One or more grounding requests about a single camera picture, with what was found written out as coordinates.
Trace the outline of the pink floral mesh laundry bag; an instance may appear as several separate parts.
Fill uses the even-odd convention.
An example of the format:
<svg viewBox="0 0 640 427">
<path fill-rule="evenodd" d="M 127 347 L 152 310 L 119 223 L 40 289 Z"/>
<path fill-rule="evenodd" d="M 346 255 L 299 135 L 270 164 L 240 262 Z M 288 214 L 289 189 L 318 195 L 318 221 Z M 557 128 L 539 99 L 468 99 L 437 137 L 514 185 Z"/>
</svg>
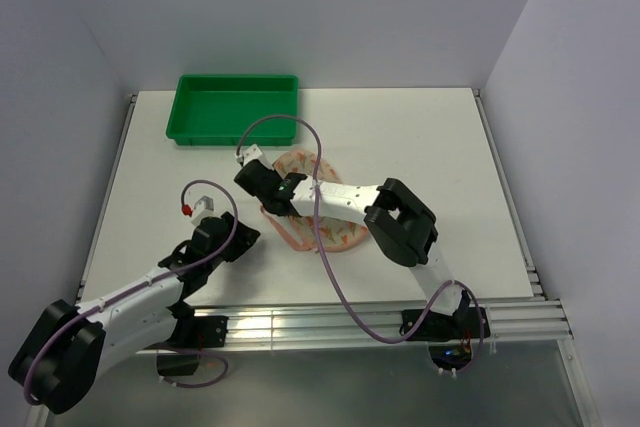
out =
<svg viewBox="0 0 640 427">
<path fill-rule="evenodd" d="M 288 173 L 311 175 L 316 163 L 316 154 L 298 148 L 280 155 L 273 163 L 281 177 Z M 307 217 L 277 217 L 260 208 L 262 215 L 294 251 L 316 251 L 317 242 L 313 227 L 313 219 Z M 327 252 L 343 252 L 354 248 L 364 241 L 369 232 L 362 225 L 344 220 L 321 217 L 319 232 L 323 246 Z"/>
</svg>

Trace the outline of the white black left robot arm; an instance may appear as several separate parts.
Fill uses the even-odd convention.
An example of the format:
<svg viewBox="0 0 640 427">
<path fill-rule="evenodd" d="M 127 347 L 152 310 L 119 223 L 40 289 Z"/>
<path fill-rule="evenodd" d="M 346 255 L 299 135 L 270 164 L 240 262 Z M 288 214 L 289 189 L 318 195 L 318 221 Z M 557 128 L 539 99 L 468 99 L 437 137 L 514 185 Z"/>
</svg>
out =
<svg viewBox="0 0 640 427">
<path fill-rule="evenodd" d="M 203 218 L 189 239 L 140 279 L 78 305 L 50 304 L 10 363 L 9 376 L 30 405 L 61 414 L 102 374 L 142 349 L 159 346 L 195 356 L 203 347 L 223 345 L 225 323 L 198 321 L 186 300 L 260 236 L 229 212 Z"/>
</svg>

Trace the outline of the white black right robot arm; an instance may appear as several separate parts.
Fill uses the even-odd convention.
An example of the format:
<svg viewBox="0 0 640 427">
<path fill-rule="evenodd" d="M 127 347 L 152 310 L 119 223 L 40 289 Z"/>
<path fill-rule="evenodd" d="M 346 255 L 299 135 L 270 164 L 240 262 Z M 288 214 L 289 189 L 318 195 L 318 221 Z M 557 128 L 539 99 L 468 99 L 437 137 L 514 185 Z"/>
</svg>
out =
<svg viewBox="0 0 640 427">
<path fill-rule="evenodd" d="M 234 182 L 270 214 L 312 219 L 316 245 L 330 282 L 349 315 L 371 338 L 386 344 L 446 342 L 483 340 L 490 332 L 475 295 L 452 278 L 443 261 L 432 259 L 438 240 L 435 214 L 400 180 L 388 178 L 378 186 L 353 186 L 320 180 L 315 173 L 281 176 L 263 161 L 245 160 Z M 363 226 L 387 259 L 410 269 L 426 268 L 423 286 L 429 296 L 427 306 L 402 315 L 398 338 L 374 332 L 347 301 L 329 266 L 320 233 L 322 218 Z"/>
</svg>

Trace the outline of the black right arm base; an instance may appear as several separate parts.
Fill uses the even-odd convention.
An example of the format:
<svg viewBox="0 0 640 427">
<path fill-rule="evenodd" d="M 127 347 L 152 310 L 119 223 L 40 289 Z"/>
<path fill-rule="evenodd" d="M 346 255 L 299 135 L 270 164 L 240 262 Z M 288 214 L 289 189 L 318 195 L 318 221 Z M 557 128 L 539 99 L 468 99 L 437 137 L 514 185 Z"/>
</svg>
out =
<svg viewBox="0 0 640 427">
<path fill-rule="evenodd" d="M 491 334 L 486 309 L 477 307 L 463 291 L 459 308 L 452 316 L 429 312 L 408 341 L 429 343 L 430 359 L 437 372 L 455 377 L 469 366 L 480 343 Z"/>
</svg>

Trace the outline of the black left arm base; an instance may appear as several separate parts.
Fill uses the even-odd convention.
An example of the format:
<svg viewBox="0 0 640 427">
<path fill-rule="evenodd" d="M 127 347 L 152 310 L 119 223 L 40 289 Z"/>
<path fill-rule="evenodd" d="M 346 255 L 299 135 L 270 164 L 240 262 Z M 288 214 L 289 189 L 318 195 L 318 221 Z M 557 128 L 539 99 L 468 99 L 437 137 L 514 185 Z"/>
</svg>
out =
<svg viewBox="0 0 640 427">
<path fill-rule="evenodd" d="M 184 350 L 202 351 L 225 345 L 228 318 L 226 316 L 194 316 L 179 320 L 176 330 L 167 341 L 158 344 L 161 350 L 170 354 L 158 354 L 156 370 L 160 376 L 192 376 L 200 366 L 196 354 L 186 354 Z"/>
</svg>

